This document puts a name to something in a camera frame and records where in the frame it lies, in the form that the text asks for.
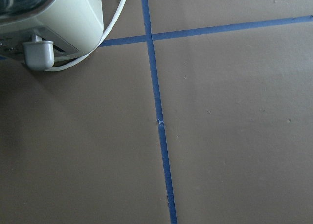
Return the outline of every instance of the blue tape line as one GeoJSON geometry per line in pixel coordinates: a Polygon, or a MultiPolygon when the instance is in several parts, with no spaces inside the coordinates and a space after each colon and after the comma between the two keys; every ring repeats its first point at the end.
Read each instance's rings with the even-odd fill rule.
{"type": "Polygon", "coordinates": [[[157,77],[157,63],[156,63],[156,56],[155,56],[155,48],[154,48],[153,40],[152,40],[149,5],[148,5],[148,0],[141,0],[141,2],[142,2],[143,18],[145,22],[151,79],[152,79],[153,93],[154,93],[154,98],[155,98],[156,116],[158,120],[158,133],[159,133],[160,143],[161,143],[163,169],[164,169],[164,174],[165,174],[165,184],[166,184],[166,190],[167,190],[167,196],[168,196],[170,218],[171,218],[171,224],[177,224],[175,202],[174,202],[174,192],[173,192],[173,185],[172,185],[172,176],[171,176],[170,162],[169,162],[168,151],[167,151],[165,127],[164,127],[164,122],[163,122],[160,88],[159,88],[158,77],[157,77]]]}
{"type": "Polygon", "coordinates": [[[131,43],[138,43],[138,42],[145,42],[145,41],[146,41],[146,36],[124,37],[124,38],[104,40],[103,43],[101,43],[100,47],[112,46],[112,45],[124,45],[124,44],[131,44],[131,43]]]}
{"type": "Polygon", "coordinates": [[[285,18],[285,19],[277,19],[277,20],[267,20],[267,21],[258,21],[258,22],[246,22],[246,23],[238,23],[224,26],[216,26],[216,27],[205,27],[205,28],[196,28],[190,30],[182,30],[182,31],[174,31],[174,32],[164,32],[153,34],[152,38],[154,41],[171,39],[171,38],[179,38],[179,37],[189,37],[203,34],[211,34],[211,33],[219,33],[219,32],[229,32],[229,31],[237,31],[244,29],[252,29],[259,27],[269,27],[269,26],[278,26],[278,25],[287,25],[293,23],[302,23],[302,22],[312,22],[313,16],[303,16],[297,18],[285,18]]]}

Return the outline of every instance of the white cable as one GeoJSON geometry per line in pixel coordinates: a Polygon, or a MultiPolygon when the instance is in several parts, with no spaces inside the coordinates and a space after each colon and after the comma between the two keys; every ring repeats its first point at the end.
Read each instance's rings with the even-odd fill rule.
{"type": "Polygon", "coordinates": [[[124,8],[125,2],[126,2],[126,0],[121,0],[121,2],[119,3],[118,8],[116,10],[116,13],[114,14],[114,16],[113,16],[109,26],[107,27],[107,29],[103,32],[101,40],[99,41],[99,43],[95,49],[93,49],[90,53],[85,54],[84,56],[78,57],[77,59],[75,59],[75,60],[73,60],[67,64],[61,65],[59,67],[52,67],[52,68],[46,69],[45,71],[63,71],[65,69],[68,69],[69,67],[72,67],[72,66],[78,64],[79,62],[81,62],[85,58],[87,58],[91,53],[93,53],[98,48],[98,46],[104,41],[104,39],[108,36],[108,34],[111,32],[112,28],[116,24],[116,21],[117,21],[118,17],[120,16],[120,14],[124,8]]]}

